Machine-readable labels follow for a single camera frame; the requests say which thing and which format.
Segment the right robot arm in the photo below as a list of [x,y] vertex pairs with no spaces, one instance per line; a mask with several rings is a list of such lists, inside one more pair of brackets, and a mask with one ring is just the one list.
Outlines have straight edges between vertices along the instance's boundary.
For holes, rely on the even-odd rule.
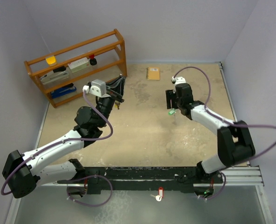
[[194,100],[191,86],[177,84],[166,90],[167,109],[178,109],[189,120],[209,129],[217,137],[217,153],[198,162],[194,168],[195,180],[208,182],[216,172],[243,163],[255,155],[255,147],[247,124],[220,117],[199,100]]

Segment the yellow tag key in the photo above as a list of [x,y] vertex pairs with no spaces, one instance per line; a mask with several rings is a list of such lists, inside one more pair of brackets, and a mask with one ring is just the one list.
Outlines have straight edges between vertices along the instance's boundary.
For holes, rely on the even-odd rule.
[[120,103],[118,101],[115,102],[115,106],[118,110],[120,109]]

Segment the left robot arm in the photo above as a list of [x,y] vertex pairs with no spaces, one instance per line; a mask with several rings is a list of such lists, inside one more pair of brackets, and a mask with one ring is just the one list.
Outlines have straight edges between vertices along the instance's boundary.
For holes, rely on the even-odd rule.
[[86,98],[87,94],[95,96],[96,104],[88,101],[87,106],[80,107],[74,119],[76,126],[57,140],[22,154],[18,150],[12,151],[2,171],[5,182],[1,194],[22,198],[36,187],[49,182],[81,182],[85,175],[76,160],[63,163],[57,168],[52,163],[112,136],[113,126],[108,118],[115,103],[124,102],[125,81],[125,76],[119,75],[109,82],[96,79],[83,86],[83,97]]

